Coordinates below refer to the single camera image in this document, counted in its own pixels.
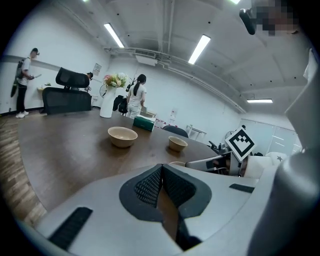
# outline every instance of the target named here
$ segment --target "sign on wall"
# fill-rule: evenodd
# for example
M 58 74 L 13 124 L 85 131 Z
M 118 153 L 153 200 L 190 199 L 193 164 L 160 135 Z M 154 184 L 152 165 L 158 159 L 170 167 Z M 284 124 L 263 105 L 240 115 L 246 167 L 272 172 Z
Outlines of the sign on wall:
M 229 145 L 240 162 L 242 162 L 256 147 L 256 144 L 242 127 L 226 138 L 225 142 Z
M 96 63 L 96 64 L 94 65 L 94 68 L 93 68 L 93 71 L 92 71 L 93 75 L 94 75 L 94 76 L 99 76 L 99 73 L 100 73 L 101 68 L 102 68 L 102 66 L 99 65 L 98 63 Z

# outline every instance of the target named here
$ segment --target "white ceiling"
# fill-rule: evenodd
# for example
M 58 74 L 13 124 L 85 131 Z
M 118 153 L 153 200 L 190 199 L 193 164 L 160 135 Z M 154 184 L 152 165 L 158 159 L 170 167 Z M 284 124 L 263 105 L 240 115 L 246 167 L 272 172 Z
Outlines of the white ceiling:
M 211 37 L 196 65 L 233 88 L 225 94 L 306 84 L 308 40 L 301 32 L 248 34 L 239 10 L 250 8 L 251 0 L 238 4 L 230 0 L 58 0 L 55 5 L 67 8 L 66 13 L 104 48 L 117 47 L 104 28 L 106 23 L 112 24 L 127 48 L 159 51 L 185 61 L 202 34 Z M 208 82 L 216 86 L 213 79 Z M 243 99 L 234 102 L 245 104 Z

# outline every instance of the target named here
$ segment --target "beige bowl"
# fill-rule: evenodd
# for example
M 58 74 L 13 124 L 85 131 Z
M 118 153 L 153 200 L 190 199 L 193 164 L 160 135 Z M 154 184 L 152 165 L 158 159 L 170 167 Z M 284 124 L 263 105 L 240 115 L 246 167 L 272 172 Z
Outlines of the beige bowl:
M 188 146 L 188 143 L 186 143 L 183 139 L 180 139 L 178 137 L 170 136 L 169 137 L 169 148 L 180 152 L 184 150 L 184 148 Z
M 170 165 L 177 165 L 177 166 L 186 167 L 186 163 L 185 162 L 171 162 Z
M 111 127 L 108 129 L 108 134 L 112 144 L 118 148 L 130 147 L 138 138 L 138 134 L 134 130 L 124 127 Z

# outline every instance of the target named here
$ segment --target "wooden table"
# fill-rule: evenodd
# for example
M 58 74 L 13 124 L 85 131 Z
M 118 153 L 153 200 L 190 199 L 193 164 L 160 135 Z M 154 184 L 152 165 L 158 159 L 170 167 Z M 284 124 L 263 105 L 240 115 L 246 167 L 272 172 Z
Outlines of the wooden table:
M 138 134 L 130 148 L 111 144 L 108 129 L 114 126 Z M 205 144 L 184 137 L 188 147 L 177 153 L 168 148 L 171 132 L 160 128 L 143 130 L 133 126 L 133 119 L 115 112 L 110 119 L 102 118 L 97 109 L 26 118 L 19 122 L 18 133 L 25 171 L 48 211 L 102 178 L 158 163 L 216 156 Z

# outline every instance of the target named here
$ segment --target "tissue box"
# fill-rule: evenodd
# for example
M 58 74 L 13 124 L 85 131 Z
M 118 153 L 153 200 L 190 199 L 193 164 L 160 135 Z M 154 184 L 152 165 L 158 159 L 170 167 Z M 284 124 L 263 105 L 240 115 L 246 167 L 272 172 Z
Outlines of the tissue box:
M 155 127 L 155 122 L 156 122 L 155 118 L 149 118 L 149 117 L 145 117 L 138 114 L 134 118 L 133 125 L 152 132 L 152 130 Z

